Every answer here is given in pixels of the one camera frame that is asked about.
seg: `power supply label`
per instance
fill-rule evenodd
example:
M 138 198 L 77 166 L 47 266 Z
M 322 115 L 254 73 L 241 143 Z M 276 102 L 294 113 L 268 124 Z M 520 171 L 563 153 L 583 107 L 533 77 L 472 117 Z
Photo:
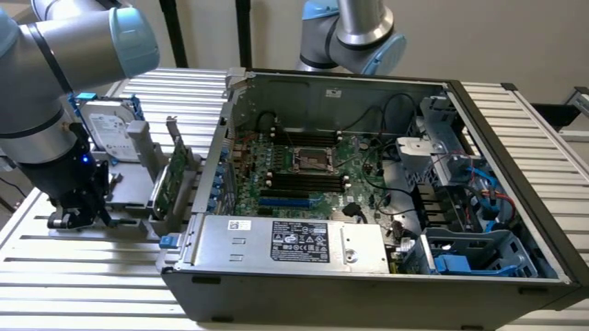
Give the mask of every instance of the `power supply label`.
M 328 224 L 273 222 L 270 257 L 282 262 L 330 263 Z

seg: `blue latch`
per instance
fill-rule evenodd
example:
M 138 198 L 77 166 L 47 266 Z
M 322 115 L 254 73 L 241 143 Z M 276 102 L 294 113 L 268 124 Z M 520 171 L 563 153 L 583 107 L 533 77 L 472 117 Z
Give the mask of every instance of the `blue latch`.
M 93 92 L 83 92 L 83 93 L 78 94 L 78 96 L 77 96 L 77 99 L 82 100 L 82 101 L 93 101 L 93 100 L 97 100 L 98 98 L 99 98 L 99 95 Z
M 175 250 L 178 248 L 178 237 L 163 236 L 162 239 L 159 239 L 159 247 L 163 250 Z

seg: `robotic arm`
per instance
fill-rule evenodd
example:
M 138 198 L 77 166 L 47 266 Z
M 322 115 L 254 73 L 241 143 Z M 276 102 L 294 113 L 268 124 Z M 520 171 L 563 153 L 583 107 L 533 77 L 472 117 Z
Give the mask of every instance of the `robotic arm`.
M 309 0 L 298 70 L 389 74 L 408 40 L 396 31 L 393 12 L 382 0 Z
M 0 148 L 62 209 L 51 228 L 90 225 L 97 216 L 109 225 L 109 164 L 97 164 L 59 98 L 155 69 L 155 35 L 141 12 L 117 1 L 33 6 L 46 21 L 23 26 L 0 10 Z

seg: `white wall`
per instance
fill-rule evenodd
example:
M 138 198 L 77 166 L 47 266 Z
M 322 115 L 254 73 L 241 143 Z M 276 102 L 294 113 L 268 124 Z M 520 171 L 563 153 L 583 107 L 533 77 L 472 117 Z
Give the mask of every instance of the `white wall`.
M 256 67 L 294 68 L 304 2 L 253 0 Z M 559 102 L 575 85 L 589 85 L 588 0 L 385 2 L 409 38 L 393 74 L 513 82 L 539 102 Z M 234 0 L 178 3 L 191 66 L 238 66 Z

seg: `light blue joint cap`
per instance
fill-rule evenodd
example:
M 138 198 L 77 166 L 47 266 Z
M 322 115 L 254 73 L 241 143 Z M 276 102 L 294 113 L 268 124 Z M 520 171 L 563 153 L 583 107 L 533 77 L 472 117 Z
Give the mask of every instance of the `light blue joint cap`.
M 405 34 L 393 34 L 385 41 L 381 49 L 374 53 L 374 56 L 368 62 L 361 73 L 380 75 L 390 74 L 401 61 L 401 58 L 404 57 L 406 47 L 408 38 L 405 38 Z
M 340 12 L 337 0 L 309 0 L 304 6 L 304 19 L 318 19 Z
M 159 65 L 159 49 L 150 23 L 135 8 L 113 8 L 111 37 L 121 66 L 129 78 Z
M 19 24 L 0 8 L 0 57 L 7 54 L 19 37 Z

